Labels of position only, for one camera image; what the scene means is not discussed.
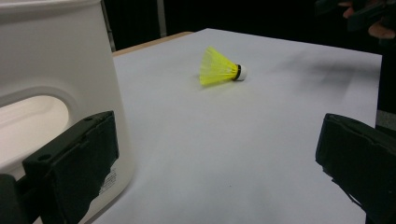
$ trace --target white surface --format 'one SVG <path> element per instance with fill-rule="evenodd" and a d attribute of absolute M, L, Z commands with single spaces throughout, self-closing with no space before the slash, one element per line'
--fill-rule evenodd
<path fill-rule="evenodd" d="M 59 7 L 81 7 L 100 0 L 1 0 L 0 13 L 26 12 Z"/>
<path fill-rule="evenodd" d="M 35 96 L 0 107 L 0 170 L 54 139 L 68 121 L 66 105 L 55 97 Z M 24 175 L 23 169 L 17 172 L 14 176 Z"/>
<path fill-rule="evenodd" d="M 246 80 L 201 87 L 207 46 Z M 94 223 L 364 223 L 315 152 L 326 113 L 375 125 L 380 60 L 210 29 L 116 57 L 136 173 Z"/>

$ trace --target dark object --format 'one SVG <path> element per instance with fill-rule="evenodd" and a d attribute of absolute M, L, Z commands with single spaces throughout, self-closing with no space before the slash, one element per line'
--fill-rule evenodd
<path fill-rule="evenodd" d="M 18 182 L 0 175 L 0 223 L 78 223 L 118 157 L 112 111 L 79 121 L 25 159 Z"/>
<path fill-rule="evenodd" d="M 316 15 L 322 15 L 334 10 L 339 3 L 346 0 L 318 0 L 315 4 Z M 347 29 L 349 32 L 359 31 L 368 28 L 377 21 L 389 29 L 396 30 L 396 1 L 388 0 L 378 2 L 368 7 L 366 0 L 352 0 L 354 13 L 347 19 Z M 381 47 L 396 47 L 394 39 L 380 39 L 378 43 Z"/>
<path fill-rule="evenodd" d="M 384 52 L 379 79 L 378 109 L 396 115 L 396 50 Z"/>
<path fill-rule="evenodd" d="M 161 38 L 157 0 L 103 0 L 116 50 Z"/>
<path fill-rule="evenodd" d="M 394 138 L 357 120 L 327 114 L 316 160 L 373 223 L 396 223 Z"/>

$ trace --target shuttlecock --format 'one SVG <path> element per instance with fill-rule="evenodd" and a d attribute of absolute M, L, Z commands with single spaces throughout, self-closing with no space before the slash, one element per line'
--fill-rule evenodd
<path fill-rule="evenodd" d="M 207 86 L 224 81 L 242 81 L 248 74 L 244 65 L 236 64 L 216 51 L 208 47 L 201 61 L 199 80 L 201 85 Z"/>

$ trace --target white plastic container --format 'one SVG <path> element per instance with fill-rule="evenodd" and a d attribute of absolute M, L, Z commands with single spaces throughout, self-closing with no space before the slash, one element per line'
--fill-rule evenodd
<path fill-rule="evenodd" d="M 87 221 L 130 182 L 133 155 L 99 0 L 0 2 L 0 173 L 90 115 L 113 110 L 120 157 Z"/>

